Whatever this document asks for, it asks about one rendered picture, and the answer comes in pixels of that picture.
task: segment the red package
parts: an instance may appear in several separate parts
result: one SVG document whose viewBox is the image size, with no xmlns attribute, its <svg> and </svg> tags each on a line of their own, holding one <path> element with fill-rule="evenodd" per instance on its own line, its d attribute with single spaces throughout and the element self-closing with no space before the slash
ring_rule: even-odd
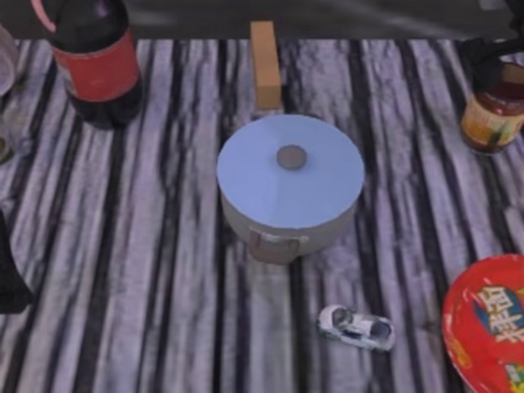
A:
<svg viewBox="0 0 524 393">
<path fill-rule="evenodd" d="M 445 298 L 448 354 L 476 393 L 524 393 L 524 256 L 476 262 Z"/>
</svg>

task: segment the jar label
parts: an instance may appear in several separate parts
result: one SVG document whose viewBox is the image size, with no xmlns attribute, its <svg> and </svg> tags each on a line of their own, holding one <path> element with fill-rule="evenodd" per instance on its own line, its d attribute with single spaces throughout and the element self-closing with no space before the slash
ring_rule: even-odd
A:
<svg viewBox="0 0 524 393">
<path fill-rule="evenodd" d="M 474 142 L 484 146 L 504 146 L 518 134 L 524 114 L 501 116 L 483 108 L 473 96 L 462 118 L 463 132 Z"/>
<path fill-rule="evenodd" d="M 80 100 L 104 102 L 128 92 L 140 71 L 128 29 L 116 43 L 98 52 L 68 53 L 52 48 L 65 88 Z"/>
</svg>

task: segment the wooden table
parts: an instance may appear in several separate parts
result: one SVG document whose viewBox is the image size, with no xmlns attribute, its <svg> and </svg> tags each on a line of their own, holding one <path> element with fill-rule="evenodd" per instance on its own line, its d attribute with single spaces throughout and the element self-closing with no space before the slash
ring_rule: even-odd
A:
<svg viewBox="0 0 524 393">
<path fill-rule="evenodd" d="M 262 115 L 247 41 L 140 42 L 125 133 L 83 126 L 47 44 L 20 47 L 0 206 L 38 302 L 0 318 L 2 393 L 463 391 L 440 304 L 471 262 L 524 252 L 524 143 L 463 145 L 453 43 L 280 42 L 287 111 L 348 133 L 367 169 L 354 223 L 290 268 L 251 260 L 218 203 L 217 152 Z M 333 303 L 389 316 L 395 349 L 319 337 Z"/>
</svg>

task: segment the white toy car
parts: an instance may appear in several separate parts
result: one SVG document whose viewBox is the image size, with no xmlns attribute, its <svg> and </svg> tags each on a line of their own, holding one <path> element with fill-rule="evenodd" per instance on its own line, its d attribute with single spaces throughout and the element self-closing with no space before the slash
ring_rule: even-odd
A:
<svg viewBox="0 0 524 393">
<path fill-rule="evenodd" d="M 317 325 L 326 337 L 368 350 L 388 351 L 395 344 L 395 329 L 389 319 L 358 314 L 343 305 L 323 309 Z"/>
</svg>

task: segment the gray knob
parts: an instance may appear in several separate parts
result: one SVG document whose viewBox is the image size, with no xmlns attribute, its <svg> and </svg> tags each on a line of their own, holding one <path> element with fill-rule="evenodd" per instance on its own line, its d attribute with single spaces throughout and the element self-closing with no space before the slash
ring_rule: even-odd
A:
<svg viewBox="0 0 524 393">
<path fill-rule="evenodd" d="M 286 145 L 278 149 L 277 162 L 287 170 L 298 170 L 305 165 L 307 153 L 297 145 Z"/>
</svg>

